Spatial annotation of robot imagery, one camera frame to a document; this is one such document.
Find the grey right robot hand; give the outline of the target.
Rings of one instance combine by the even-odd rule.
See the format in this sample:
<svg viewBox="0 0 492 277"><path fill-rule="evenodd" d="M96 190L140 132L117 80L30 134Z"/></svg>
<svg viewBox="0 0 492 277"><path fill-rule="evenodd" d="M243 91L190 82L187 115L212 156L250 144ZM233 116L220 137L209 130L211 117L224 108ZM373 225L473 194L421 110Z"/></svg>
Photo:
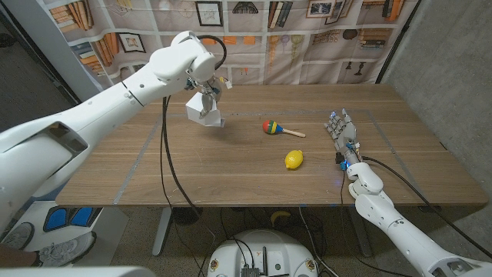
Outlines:
<svg viewBox="0 0 492 277"><path fill-rule="evenodd" d="M347 168L350 165L361 162L358 151L360 143L357 140L357 129L344 108L340 115L333 111L324 127L334 140L337 161L345 163Z"/></svg>

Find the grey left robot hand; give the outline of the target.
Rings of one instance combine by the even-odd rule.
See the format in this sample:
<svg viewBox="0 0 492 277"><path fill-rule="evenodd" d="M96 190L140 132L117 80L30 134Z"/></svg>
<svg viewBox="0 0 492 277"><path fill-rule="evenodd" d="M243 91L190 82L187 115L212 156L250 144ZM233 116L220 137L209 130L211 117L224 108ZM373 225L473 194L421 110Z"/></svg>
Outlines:
<svg viewBox="0 0 492 277"><path fill-rule="evenodd" d="M189 83L192 88L201 89L201 104L203 106L200 111L199 119L203 119L213 108L213 104L220 101L222 86L219 78L212 77L206 82L198 82L189 78Z"/></svg>

